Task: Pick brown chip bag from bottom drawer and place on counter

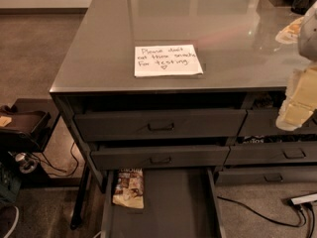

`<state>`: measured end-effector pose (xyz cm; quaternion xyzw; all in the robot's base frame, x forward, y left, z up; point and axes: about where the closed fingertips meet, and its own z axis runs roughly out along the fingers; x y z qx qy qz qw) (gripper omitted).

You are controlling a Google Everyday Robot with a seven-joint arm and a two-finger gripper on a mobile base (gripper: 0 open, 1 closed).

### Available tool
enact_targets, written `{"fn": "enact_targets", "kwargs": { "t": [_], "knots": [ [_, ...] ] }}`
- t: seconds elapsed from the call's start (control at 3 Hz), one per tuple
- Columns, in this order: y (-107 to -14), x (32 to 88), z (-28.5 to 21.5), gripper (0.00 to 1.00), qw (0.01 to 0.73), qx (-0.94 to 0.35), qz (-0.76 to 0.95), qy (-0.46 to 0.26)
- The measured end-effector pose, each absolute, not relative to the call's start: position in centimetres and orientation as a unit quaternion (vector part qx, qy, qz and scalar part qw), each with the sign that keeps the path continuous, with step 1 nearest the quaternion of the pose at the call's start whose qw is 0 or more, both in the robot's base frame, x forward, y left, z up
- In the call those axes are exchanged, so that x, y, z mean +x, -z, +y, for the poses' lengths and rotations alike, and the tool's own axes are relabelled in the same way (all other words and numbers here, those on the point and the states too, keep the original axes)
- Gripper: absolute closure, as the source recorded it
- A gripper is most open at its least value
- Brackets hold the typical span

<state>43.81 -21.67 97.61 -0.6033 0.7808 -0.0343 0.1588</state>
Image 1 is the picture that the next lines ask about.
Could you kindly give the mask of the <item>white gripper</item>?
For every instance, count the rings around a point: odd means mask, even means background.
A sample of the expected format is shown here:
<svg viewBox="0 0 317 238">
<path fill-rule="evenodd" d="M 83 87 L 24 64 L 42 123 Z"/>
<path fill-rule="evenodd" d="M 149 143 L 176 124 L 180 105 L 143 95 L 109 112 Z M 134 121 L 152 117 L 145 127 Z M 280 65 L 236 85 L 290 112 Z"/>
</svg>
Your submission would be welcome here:
<svg viewBox="0 0 317 238">
<path fill-rule="evenodd" d="M 281 44 L 293 44 L 298 40 L 303 17 L 300 17 L 281 31 L 275 39 Z M 317 66 L 315 64 L 306 67 L 304 70 L 296 69 L 291 75 L 286 96 L 293 102 L 285 100 L 275 121 L 277 128 L 284 131 L 294 131 L 313 115 L 313 111 L 307 107 L 317 107 Z"/>
</svg>

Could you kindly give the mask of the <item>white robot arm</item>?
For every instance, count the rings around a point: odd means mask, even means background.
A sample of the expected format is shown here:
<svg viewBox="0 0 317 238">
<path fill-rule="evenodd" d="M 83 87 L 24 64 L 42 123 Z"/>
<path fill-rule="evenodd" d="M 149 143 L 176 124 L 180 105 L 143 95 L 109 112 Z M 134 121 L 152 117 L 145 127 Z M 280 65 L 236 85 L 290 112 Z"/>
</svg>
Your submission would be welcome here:
<svg viewBox="0 0 317 238">
<path fill-rule="evenodd" d="M 289 78 L 275 121 L 277 128 L 294 131 L 317 110 L 317 2 L 303 17 L 279 31 L 275 39 L 281 44 L 296 43 L 299 54 L 310 60 L 304 70 L 296 69 Z"/>
</svg>

